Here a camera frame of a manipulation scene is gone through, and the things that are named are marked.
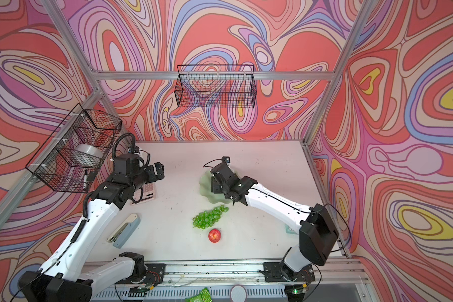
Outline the green grape bunch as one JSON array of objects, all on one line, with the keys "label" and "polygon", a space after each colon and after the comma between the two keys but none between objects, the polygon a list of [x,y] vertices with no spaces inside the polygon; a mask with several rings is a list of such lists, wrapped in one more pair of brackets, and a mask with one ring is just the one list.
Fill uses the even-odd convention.
[{"label": "green grape bunch", "polygon": [[211,210],[203,211],[192,219],[193,228],[205,230],[214,226],[221,219],[222,215],[229,211],[225,205],[214,207]]}]

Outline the red fake apple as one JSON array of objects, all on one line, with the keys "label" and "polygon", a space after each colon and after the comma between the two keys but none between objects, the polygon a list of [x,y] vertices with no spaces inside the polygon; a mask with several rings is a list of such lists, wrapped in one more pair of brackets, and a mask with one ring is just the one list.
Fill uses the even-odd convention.
[{"label": "red fake apple", "polygon": [[208,233],[208,239],[211,243],[218,243],[221,240],[221,231],[212,229]]}]

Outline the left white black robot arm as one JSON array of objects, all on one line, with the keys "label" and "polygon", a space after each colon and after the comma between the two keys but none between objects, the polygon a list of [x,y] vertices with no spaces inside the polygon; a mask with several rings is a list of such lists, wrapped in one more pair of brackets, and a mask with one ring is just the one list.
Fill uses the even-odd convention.
[{"label": "left white black robot arm", "polygon": [[143,159],[132,133],[118,137],[112,147],[113,172],[83,199],[82,217],[57,250],[37,271],[19,279],[27,301],[90,301],[119,281],[142,283],[148,269],[141,254],[124,252],[98,269],[83,273],[83,266],[105,227],[133,201],[145,184],[164,178],[164,165]]}]

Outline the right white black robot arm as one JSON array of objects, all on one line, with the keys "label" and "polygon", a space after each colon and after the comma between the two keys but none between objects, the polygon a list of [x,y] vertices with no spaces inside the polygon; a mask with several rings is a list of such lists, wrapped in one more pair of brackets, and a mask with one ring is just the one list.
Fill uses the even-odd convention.
[{"label": "right white black robot arm", "polygon": [[233,204],[262,210],[299,235],[298,244],[289,248],[279,262],[279,273],[274,278],[295,281],[307,266],[325,265],[339,239],[337,227],[325,206],[296,203],[249,176],[239,177],[231,170],[229,157],[222,157],[221,162],[210,169],[210,174],[213,194],[224,195]]}]

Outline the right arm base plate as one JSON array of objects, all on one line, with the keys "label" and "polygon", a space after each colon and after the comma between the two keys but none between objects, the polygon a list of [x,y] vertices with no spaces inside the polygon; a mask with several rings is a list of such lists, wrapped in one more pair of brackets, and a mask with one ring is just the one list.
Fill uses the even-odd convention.
[{"label": "right arm base plate", "polygon": [[310,284],[316,280],[311,264],[296,273],[283,262],[264,262],[263,268],[259,272],[268,283],[302,282]]}]

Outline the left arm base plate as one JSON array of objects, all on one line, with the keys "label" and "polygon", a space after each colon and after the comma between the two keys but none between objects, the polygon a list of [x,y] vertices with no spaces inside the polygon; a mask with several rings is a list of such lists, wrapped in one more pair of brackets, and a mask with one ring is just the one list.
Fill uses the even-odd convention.
[{"label": "left arm base plate", "polygon": [[145,272],[143,276],[131,277],[128,281],[131,284],[146,284],[154,285],[162,284],[165,277],[166,265],[163,263],[147,263],[145,264]]}]

